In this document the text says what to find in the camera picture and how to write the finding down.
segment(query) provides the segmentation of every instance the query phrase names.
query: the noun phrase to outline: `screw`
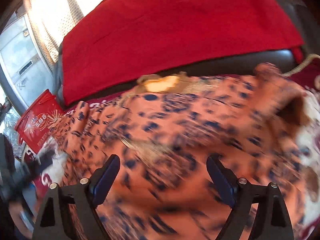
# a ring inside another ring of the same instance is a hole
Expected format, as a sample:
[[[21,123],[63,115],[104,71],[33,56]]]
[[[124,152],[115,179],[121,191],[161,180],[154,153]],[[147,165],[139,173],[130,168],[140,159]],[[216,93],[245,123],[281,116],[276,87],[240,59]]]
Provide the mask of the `screw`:
[[[274,187],[274,188],[277,188],[278,187],[278,184],[274,183],[274,182],[271,182],[270,183],[271,187]]]
[[[49,186],[49,188],[50,188],[50,189],[55,189],[57,186],[58,186],[57,183],[51,183],[50,186]]]
[[[245,178],[240,178],[240,179],[239,179],[239,183],[240,183],[240,184],[243,184],[243,185],[244,185],[244,184],[247,184],[247,182],[248,182],[248,181],[247,181]]]
[[[89,179],[88,178],[82,178],[80,180],[80,184],[84,185],[84,184],[87,184],[89,182]]]

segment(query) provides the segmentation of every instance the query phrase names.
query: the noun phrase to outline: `sheer curtain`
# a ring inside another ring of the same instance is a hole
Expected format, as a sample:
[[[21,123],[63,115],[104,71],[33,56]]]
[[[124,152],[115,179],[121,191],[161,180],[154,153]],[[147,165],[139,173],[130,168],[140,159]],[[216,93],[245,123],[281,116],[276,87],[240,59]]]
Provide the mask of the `sheer curtain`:
[[[52,69],[63,37],[102,0],[24,0],[36,42]]]

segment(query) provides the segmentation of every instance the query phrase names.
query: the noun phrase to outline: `spotted fabric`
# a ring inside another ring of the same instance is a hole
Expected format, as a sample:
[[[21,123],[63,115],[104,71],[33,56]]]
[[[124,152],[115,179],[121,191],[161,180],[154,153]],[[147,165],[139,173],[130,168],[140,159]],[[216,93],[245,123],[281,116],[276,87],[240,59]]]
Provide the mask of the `spotted fabric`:
[[[93,109],[80,102],[51,131],[70,155],[61,184],[90,177],[116,154],[119,174],[97,208],[112,239],[215,239],[230,208],[206,170],[213,154],[253,184],[277,183],[296,228],[304,206],[294,144],[294,131],[305,121],[302,88],[271,64],[258,65],[255,76],[192,81],[211,89],[139,94],[134,88]]]

